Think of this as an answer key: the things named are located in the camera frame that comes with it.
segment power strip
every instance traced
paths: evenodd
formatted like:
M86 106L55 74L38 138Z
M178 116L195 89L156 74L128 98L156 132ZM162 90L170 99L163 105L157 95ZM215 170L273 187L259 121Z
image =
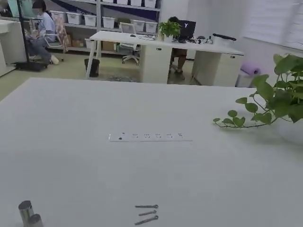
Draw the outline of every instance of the power strip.
M110 134L110 142L172 142L172 141L192 141L183 133L120 133Z

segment yoga mat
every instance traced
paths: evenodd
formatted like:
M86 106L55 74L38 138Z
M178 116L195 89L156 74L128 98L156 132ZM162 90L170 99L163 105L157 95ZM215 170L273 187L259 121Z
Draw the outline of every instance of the yoga mat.
M251 76L261 74L261 70L258 66L253 63L245 62L241 66L241 70L248 73Z

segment metal cylinder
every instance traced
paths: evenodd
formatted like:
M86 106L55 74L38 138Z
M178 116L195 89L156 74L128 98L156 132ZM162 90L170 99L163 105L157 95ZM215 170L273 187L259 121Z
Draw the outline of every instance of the metal cylinder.
M34 214L32 203L29 200L23 201L18 206L23 221L23 226L28 227L28 219Z
M40 214L34 214L29 217L28 227L43 227Z

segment person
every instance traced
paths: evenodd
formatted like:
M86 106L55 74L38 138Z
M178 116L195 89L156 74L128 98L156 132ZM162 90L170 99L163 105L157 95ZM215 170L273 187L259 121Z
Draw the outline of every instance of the person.
M180 24L179 19L177 17L171 17L171 18L169 18L169 21ZM179 76L181 79L185 79L183 76L183 66L186 61L186 56L187 56L187 50L173 48L172 53L171 53L171 59L170 59L169 73L171 73L172 63L173 63L174 59L176 57L178 57L178 67L175 71L175 74L177 76Z
M38 24L38 37L32 38L27 37L27 48L28 54L31 59L35 58L36 55L39 55L42 60L49 64L53 63L55 65L59 64L59 60L52 54L50 54L45 47L47 46L47 41L49 43L55 42L55 36L46 36L46 34L55 34L55 23L52 19L50 12L46 10L46 4L44 0L36 0L33 3L33 9L37 9L38 18L41 19Z

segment cardboard box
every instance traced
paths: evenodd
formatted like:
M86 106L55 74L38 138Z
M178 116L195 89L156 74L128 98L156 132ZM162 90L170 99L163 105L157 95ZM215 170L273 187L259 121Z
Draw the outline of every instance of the cardboard box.
M73 40L71 45L73 47L84 47L84 42L81 40Z
M115 44L114 42L103 41L102 42L102 50L103 51L115 51Z
M67 35L68 44L66 46L71 46L71 35Z

